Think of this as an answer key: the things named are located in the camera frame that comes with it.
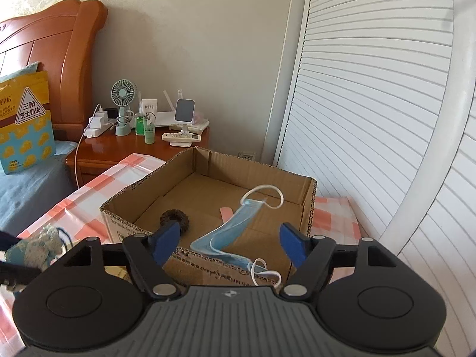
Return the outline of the blue patterned sachet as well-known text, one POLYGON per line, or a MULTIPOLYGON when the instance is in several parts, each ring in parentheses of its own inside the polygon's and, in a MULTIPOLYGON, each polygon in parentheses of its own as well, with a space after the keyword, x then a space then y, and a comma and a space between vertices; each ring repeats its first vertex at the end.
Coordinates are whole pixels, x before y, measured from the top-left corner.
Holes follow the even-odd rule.
POLYGON ((63 228, 47 225, 8 249, 4 259, 8 264, 44 271, 72 247, 73 241, 63 228))

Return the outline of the brown hair scrunchie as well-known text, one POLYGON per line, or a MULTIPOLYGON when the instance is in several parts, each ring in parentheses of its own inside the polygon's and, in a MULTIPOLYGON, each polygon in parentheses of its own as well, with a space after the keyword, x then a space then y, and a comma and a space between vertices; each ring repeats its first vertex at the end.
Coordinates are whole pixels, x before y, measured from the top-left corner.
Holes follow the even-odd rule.
POLYGON ((189 217, 180 209, 168 209, 161 215, 160 226, 165 226, 170 222, 178 223, 181 234, 185 234, 189 230, 189 217))

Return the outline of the blue surgical face mask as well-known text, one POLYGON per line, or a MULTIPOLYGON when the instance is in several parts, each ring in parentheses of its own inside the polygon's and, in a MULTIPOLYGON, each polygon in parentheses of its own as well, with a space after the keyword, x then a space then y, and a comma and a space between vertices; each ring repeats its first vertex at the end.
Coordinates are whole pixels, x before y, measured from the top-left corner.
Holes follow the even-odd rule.
POLYGON ((258 276, 276 277, 277 282, 273 284, 273 287, 277 289, 282 283, 281 274, 278 271, 269 270, 264 259, 256 258, 254 261, 251 261, 251 259, 245 256, 225 252, 223 249, 236 241, 245 232, 248 225, 263 206, 267 206, 270 209, 279 209, 283 203, 284 195, 278 187, 272 184, 258 185, 245 193, 239 201, 239 208, 227 221, 192 242, 190 249, 204 256, 221 260, 226 264, 237 266, 248 271, 255 286, 258 286, 256 280, 258 276), (275 191, 280 198, 279 204, 277 206, 271 206, 265 200, 250 198, 252 194, 260 190, 275 191))

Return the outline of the blue bed sheet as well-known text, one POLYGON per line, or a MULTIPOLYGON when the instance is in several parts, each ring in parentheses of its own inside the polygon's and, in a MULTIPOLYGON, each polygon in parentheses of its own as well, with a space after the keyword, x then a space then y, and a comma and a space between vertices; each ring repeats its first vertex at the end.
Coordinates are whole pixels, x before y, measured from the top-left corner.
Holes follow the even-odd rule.
POLYGON ((1 174, 1 231, 20 234, 77 189, 65 164, 77 144, 58 141, 56 146, 57 153, 45 161, 20 173, 1 174))

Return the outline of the brown cardboard box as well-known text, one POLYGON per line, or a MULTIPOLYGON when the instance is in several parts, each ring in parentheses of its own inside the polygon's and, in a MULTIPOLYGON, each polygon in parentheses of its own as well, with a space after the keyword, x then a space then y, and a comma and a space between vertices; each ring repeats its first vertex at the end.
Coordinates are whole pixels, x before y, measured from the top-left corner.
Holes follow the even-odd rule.
POLYGON ((229 220, 241 198, 263 201, 244 233, 224 250, 250 260, 262 258, 269 270, 287 279, 295 268, 281 248, 280 226, 290 223, 302 234, 310 234, 316 187, 316 181, 307 176, 190 148, 118 192, 100 210, 111 242, 122 242, 133 234, 153 234, 165 212, 183 212, 189 227, 164 265, 182 286, 270 284, 273 278, 250 275, 247 268, 213 259, 193 250, 191 244, 229 220))

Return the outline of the pink checkered tablecloth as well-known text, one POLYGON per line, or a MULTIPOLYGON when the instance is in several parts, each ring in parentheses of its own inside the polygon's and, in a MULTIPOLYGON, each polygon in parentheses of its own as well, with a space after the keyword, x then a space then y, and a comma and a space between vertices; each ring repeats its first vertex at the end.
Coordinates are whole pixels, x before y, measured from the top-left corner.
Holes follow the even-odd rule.
MULTIPOLYGON (((107 227, 102 219, 100 206, 126 186, 142 179, 153 170, 160 168, 164 161, 153 156, 132 153, 118 164, 99 175, 67 198, 57 203, 46 214, 32 223, 19 234, 26 238, 43 226, 59 226, 68 232, 74 241, 87 236, 98 236, 108 242, 107 227)), ((347 198, 315 198, 315 209, 311 234, 324 234, 343 244, 357 244, 361 238, 357 218, 347 198)), ((238 281, 251 282, 248 275, 239 274, 241 280, 226 279, 227 274, 199 270, 198 277, 186 277, 192 284, 233 285, 238 281)), ((1 287, 1 356, 15 356, 24 347, 19 333, 13 323, 11 308, 14 295, 7 288, 1 287)))

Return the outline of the yellow blue snack bag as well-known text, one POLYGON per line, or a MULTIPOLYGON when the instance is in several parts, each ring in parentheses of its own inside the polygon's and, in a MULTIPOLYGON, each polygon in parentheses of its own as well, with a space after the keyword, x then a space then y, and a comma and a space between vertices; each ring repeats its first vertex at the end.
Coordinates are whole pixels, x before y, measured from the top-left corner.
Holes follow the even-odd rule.
POLYGON ((4 173, 19 173, 56 153, 47 72, 2 82, 0 111, 4 173))

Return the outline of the wooden nightstand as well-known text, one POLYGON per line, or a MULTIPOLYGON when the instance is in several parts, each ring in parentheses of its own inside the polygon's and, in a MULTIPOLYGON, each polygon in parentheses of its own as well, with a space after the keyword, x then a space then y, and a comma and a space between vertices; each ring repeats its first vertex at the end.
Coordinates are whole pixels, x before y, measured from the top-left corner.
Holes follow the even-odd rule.
POLYGON ((134 132, 127 136, 116 136, 114 130, 106 131, 97 138, 83 140, 79 149, 70 152, 65 161, 73 184, 77 188, 87 184, 132 153, 154 156, 164 161, 171 159, 185 148, 172 147, 163 141, 161 136, 169 132, 168 128, 156 128, 154 144, 146 144, 144 136, 134 132))

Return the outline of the white remote control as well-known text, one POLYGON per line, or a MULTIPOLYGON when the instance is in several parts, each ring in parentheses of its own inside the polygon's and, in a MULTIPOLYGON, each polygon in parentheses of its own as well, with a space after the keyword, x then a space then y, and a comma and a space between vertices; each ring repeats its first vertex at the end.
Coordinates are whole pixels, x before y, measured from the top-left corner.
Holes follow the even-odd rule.
POLYGON ((164 133, 161 136, 162 140, 169 143, 172 147, 190 148, 193 143, 199 143, 201 136, 194 133, 164 133))

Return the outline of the green tube bottle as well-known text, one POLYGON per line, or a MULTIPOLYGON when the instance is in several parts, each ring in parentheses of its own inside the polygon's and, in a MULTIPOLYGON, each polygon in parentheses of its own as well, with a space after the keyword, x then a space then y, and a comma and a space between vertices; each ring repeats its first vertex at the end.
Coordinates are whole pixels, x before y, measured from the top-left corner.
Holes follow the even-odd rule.
POLYGON ((146 144, 155 143, 155 124, 149 121, 144 122, 144 142, 146 144))

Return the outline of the green sanitizer bottle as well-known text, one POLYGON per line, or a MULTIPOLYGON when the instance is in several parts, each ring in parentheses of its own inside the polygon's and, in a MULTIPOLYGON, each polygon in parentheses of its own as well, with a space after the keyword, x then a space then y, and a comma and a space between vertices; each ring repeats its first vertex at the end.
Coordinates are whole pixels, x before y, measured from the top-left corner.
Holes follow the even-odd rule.
POLYGON ((144 135, 144 115, 136 115, 136 135, 144 135))

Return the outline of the white wifi router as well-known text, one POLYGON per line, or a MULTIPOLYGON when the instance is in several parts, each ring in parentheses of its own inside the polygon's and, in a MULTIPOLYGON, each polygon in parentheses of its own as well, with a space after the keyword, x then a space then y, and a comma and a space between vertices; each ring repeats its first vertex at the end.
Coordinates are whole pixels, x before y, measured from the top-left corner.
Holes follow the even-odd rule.
POLYGON ((170 106, 170 111, 156 112, 155 126, 168 127, 170 130, 178 131, 186 126, 192 133, 203 134, 209 127, 210 121, 197 112, 195 100, 184 98, 182 90, 179 90, 177 101, 173 103, 165 90, 163 93, 170 106))

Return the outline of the white power strip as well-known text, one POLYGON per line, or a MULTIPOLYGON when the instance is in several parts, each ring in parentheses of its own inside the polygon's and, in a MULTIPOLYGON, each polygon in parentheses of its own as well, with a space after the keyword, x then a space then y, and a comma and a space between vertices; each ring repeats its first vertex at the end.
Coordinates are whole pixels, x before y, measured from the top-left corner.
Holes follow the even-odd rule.
POLYGON ((106 111, 99 111, 94 116, 90 117, 87 127, 84 130, 85 138, 100 137, 105 131, 114 126, 114 121, 108 118, 106 111))

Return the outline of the white cream tube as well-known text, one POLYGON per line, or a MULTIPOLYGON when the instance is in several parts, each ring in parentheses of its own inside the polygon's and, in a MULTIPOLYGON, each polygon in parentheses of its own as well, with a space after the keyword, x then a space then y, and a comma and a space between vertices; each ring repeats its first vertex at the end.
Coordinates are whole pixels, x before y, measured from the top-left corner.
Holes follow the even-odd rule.
POLYGON ((140 113, 150 122, 156 119, 158 100, 156 98, 144 98, 140 100, 140 113))

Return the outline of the phone on white stand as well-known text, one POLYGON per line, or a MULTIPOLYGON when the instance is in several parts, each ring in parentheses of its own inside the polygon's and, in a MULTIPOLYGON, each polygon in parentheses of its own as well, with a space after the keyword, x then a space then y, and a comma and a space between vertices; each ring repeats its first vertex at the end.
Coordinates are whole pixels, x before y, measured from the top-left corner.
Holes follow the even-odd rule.
POLYGON ((179 98, 175 110, 175 123, 181 127, 182 133, 189 132, 189 126, 194 123, 195 101, 193 99, 179 98))

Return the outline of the green desk fan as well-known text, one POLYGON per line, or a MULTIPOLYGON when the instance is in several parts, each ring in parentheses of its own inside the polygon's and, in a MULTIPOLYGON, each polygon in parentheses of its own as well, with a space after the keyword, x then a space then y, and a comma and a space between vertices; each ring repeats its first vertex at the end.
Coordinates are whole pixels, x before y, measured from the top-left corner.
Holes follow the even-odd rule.
POLYGON ((131 133, 130 121, 134 117, 130 105, 136 99, 136 85, 127 80, 121 79, 111 87, 111 100, 119 108, 119 115, 116 119, 116 136, 126 136, 131 133))

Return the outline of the white louvered closet door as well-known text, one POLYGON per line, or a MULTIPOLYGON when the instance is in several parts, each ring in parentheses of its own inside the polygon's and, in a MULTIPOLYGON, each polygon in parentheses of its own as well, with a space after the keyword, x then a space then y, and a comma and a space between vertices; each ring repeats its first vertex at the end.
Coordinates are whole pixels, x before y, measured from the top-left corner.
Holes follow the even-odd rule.
POLYGON ((350 202, 475 350, 475 0, 306 0, 275 163, 350 202))

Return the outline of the wooden bed headboard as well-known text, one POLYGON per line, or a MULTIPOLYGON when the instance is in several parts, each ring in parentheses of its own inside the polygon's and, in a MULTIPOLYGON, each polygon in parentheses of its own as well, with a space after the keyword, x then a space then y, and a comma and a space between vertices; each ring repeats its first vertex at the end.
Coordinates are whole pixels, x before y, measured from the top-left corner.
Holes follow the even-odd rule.
POLYGON ((107 8, 98 0, 64 0, 1 22, 1 75, 36 61, 48 72, 57 140, 79 140, 92 114, 92 51, 106 20, 107 8))

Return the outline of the white floor wall socket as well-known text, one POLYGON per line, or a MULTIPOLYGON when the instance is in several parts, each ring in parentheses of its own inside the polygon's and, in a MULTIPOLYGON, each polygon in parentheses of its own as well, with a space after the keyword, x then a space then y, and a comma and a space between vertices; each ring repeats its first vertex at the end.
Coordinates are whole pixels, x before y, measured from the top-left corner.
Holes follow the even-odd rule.
POLYGON ((256 159, 256 153, 251 151, 240 151, 238 157, 254 161, 256 159))

